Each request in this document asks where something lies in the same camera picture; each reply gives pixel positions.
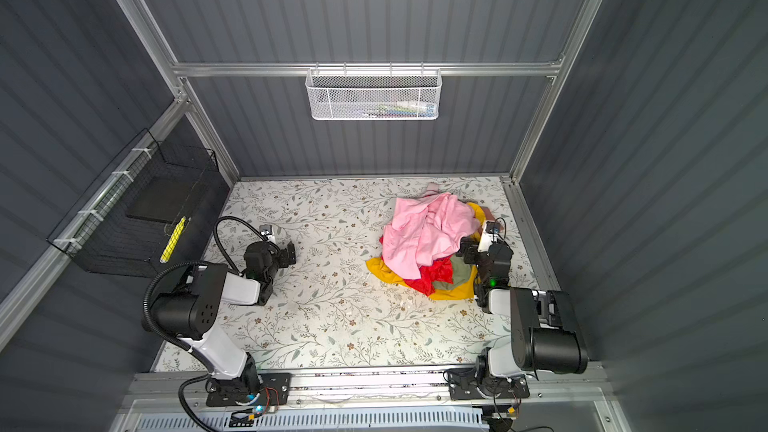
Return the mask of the yellow cloth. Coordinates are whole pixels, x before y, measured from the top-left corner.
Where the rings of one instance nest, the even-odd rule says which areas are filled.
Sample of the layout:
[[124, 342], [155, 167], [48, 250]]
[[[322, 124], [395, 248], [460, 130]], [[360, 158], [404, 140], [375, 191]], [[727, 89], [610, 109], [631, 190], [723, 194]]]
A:
[[450, 193], [398, 198], [380, 237], [382, 253], [367, 260], [366, 268], [386, 284], [410, 288], [435, 301], [470, 299], [477, 267], [458, 253], [462, 240], [479, 242], [486, 218], [478, 204]]

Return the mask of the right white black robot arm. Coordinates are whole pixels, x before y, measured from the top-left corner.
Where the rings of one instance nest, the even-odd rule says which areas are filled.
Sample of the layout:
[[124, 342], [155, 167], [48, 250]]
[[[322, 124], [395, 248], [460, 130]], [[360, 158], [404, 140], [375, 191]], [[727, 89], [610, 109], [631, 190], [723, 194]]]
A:
[[504, 274], [513, 251], [503, 240], [482, 251], [479, 242], [464, 238], [458, 256], [477, 270], [476, 304], [488, 315], [508, 319], [509, 334], [484, 348], [473, 367], [444, 372], [453, 400], [520, 401], [529, 396], [528, 373], [586, 371], [589, 354], [567, 293], [510, 286]]

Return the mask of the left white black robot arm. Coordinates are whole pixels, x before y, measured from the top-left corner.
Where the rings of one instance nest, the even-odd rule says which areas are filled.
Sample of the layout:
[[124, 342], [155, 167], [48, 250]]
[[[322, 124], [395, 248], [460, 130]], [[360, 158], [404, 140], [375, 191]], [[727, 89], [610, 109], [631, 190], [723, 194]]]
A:
[[145, 291], [142, 326], [198, 360], [209, 406], [264, 403], [273, 391], [249, 353], [217, 323], [220, 305], [264, 306], [280, 269], [296, 263], [293, 243], [255, 242], [244, 252], [245, 271], [226, 263], [194, 261], [161, 272]]

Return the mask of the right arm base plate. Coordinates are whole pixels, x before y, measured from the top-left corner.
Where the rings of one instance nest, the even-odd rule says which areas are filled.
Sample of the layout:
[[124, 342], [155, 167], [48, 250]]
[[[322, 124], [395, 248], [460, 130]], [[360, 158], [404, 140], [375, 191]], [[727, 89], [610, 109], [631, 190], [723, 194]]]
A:
[[525, 376], [512, 378], [481, 377], [476, 369], [469, 367], [450, 368], [445, 370], [442, 376], [448, 385], [449, 395], [453, 401], [480, 399], [522, 401], [530, 397]]

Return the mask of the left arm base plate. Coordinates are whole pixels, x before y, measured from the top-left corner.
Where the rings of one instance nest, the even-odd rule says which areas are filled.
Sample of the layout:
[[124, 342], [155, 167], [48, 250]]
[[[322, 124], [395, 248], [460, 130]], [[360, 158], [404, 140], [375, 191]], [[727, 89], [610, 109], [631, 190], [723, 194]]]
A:
[[287, 403], [292, 375], [261, 373], [254, 383], [245, 379], [208, 379], [205, 384], [208, 407], [234, 407], [255, 399], [255, 405], [282, 406]]

